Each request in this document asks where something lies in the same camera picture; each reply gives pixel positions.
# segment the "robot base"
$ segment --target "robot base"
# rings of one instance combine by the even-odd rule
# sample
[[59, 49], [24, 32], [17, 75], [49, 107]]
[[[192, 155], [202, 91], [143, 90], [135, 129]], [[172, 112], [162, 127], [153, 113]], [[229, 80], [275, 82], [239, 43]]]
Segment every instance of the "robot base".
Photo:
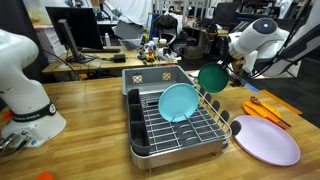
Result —
[[45, 116], [31, 122], [15, 122], [10, 120], [2, 129], [2, 137], [8, 137], [11, 133], [19, 135], [10, 147], [16, 148], [27, 136], [31, 140], [25, 147], [39, 147], [49, 139], [58, 135], [66, 126], [66, 120], [56, 112], [53, 116]]

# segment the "teal plate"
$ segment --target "teal plate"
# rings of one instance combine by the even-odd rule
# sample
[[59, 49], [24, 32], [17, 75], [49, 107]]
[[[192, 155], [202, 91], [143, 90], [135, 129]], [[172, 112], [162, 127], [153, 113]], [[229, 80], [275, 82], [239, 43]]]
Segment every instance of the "teal plate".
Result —
[[189, 118], [198, 107], [197, 90], [186, 83], [168, 87], [160, 96], [160, 115], [169, 122], [179, 122]]
[[198, 75], [198, 83], [209, 93], [222, 91], [229, 82], [229, 74], [220, 64], [208, 63], [203, 66]]

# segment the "wooden table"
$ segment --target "wooden table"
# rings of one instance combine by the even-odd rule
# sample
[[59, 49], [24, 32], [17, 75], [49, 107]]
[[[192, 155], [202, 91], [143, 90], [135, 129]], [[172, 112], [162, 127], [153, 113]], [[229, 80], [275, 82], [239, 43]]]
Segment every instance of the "wooden table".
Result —
[[[87, 63], [69, 63], [70, 66], [74, 71], [77, 72], [88, 72], [92, 70], [121, 70], [126, 68], [137, 68], [137, 67], [145, 67], [145, 66], [155, 66], [155, 65], [170, 65], [170, 64], [177, 64], [177, 61], [173, 62], [166, 62], [166, 61], [156, 61], [153, 63], [147, 63], [145, 65], [141, 60], [137, 58], [138, 53], [134, 51], [124, 51], [121, 50], [119, 53], [96, 53], [96, 54], [89, 54], [99, 56], [100, 58], [111, 58], [115, 54], [125, 54], [126, 55], [126, 62], [122, 63], [114, 63], [113, 61], [104, 61], [100, 59], [93, 60]], [[62, 60], [66, 59], [66, 54], [60, 56]], [[68, 73], [72, 72], [70, 67], [66, 66], [62, 61], [55, 61], [43, 69], [43, 74], [52, 74], [52, 73]]]
[[[53, 98], [59, 84], [45, 84]], [[273, 99], [244, 87], [227, 87], [213, 94], [231, 120], [244, 112], [251, 95], [277, 108], [292, 128], [287, 132], [301, 150], [300, 161], [289, 167], [261, 162], [231, 138], [217, 156], [211, 154], [148, 170], [136, 168], [129, 151], [126, 108], [121, 78], [73, 81], [62, 85], [56, 101], [66, 128], [41, 147], [24, 149], [0, 159], [0, 179], [34, 179], [43, 171], [55, 179], [319, 179], [320, 130]]]

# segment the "dish drainer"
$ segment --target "dish drainer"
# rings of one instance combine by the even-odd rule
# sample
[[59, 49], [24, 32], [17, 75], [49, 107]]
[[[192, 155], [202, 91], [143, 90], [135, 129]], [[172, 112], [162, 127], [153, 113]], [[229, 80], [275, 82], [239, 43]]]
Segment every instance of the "dish drainer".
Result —
[[204, 154], [218, 154], [227, 144], [230, 126], [200, 93], [199, 105], [189, 118], [168, 122], [158, 110], [161, 92], [141, 92], [143, 86], [140, 84], [124, 94], [131, 157], [138, 168], [151, 169]]

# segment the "orange plate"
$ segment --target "orange plate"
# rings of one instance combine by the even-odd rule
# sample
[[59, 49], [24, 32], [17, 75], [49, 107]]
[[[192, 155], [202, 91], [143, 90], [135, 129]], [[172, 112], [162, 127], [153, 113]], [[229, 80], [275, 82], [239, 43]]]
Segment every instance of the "orange plate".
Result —
[[[280, 118], [282, 118], [280, 112], [278, 110], [276, 110], [273, 106], [271, 106], [270, 104], [267, 104], [267, 103], [263, 103], [263, 102], [261, 102], [261, 104], [263, 104], [264, 107], [268, 108], [270, 111], [272, 111], [273, 113], [278, 115]], [[271, 112], [266, 110], [264, 107], [256, 105], [256, 104], [253, 104], [250, 100], [248, 100], [248, 101], [245, 101], [243, 103], [242, 107], [243, 107], [244, 111], [246, 113], [250, 114], [251, 116], [256, 116], [256, 117], [260, 117], [260, 118], [266, 119], [264, 116], [256, 113], [252, 109], [248, 108], [246, 105], [251, 107], [252, 109], [256, 110], [260, 114], [268, 116], [271, 120], [273, 120], [276, 123], [278, 123], [280, 121], [278, 117], [273, 115]]]

